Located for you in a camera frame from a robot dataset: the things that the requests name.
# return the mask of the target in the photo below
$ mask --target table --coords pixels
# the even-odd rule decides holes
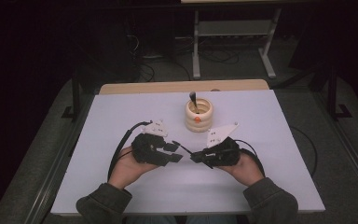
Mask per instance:
[[[264,80],[231,80],[103,86],[91,106],[51,213],[77,215],[77,199],[106,181],[119,140],[137,122],[163,119],[169,132],[167,142],[178,141],[193,151],[203,149],[206,133],[192,133],[184,124],[190,90],[212,101],[213,127],[240,124],[230,136],[255,148],[266,175],[295,195],[300,212],[324,210],[274,92]],[[140,132],[135,130],[126,146]],[[242,196],[245,187],[232,176],[194,163],[184,151],[176,153],[184,155],[180,162],[147,173],[127,187],[133,199],[125,214],[250,212]]]

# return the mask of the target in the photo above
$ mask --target gray sweater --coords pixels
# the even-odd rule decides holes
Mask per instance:
[[[256,182],[243,195],[252,208],[257,224],[296,223],[296,198],[269,178]],[[131,198],[126,190],[105,183],[89,196],[79,199],[76,209],[90,224],[121,223],[121,214]]]

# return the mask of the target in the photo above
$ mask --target white jar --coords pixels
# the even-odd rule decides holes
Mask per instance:
[[[186,104],[186,127],[194,133],[203,133],[212,127],[213,106],[212,103],[204,98],[197,98],[197,109],[190,100]]]

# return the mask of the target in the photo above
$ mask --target white tag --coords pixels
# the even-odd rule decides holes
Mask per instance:
[[[168,136],[168,132],[165,129],[164,124],[162,123],[162,120],[153,121],[153,123],[146,125],[142,131],[144,133],[150,133],[153,135],[166,137]]]
[[[208,140],[206,143],[206,147],[214,147],[218,144],[220,144],[221,142],[223,142],[232,132],[234,132],[234,130],[237,129],[237,127],[239,126],[239,123],[235,123],[235,124],[229,124],[226,126],[222,126],[222,127],[218,127],[218,128],[213,128],[208,130]]]

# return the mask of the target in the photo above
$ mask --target hand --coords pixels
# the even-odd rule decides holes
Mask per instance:
[[[138,163],[131,152],[132,147],[126,147],[121,150],[119,157],[122,157],[116,163],[109,177],[108,183],[118,189],[124,189],[135,182],[142,174],[157,168],[157,165]]]
[[[218,166],[220,168],[242,183],[243,185],[250,187],[255,182],[264,178],[263,174],[258,169],[257,164],[252,158],[244,153],[241,153],[240,160],[233,166]]]

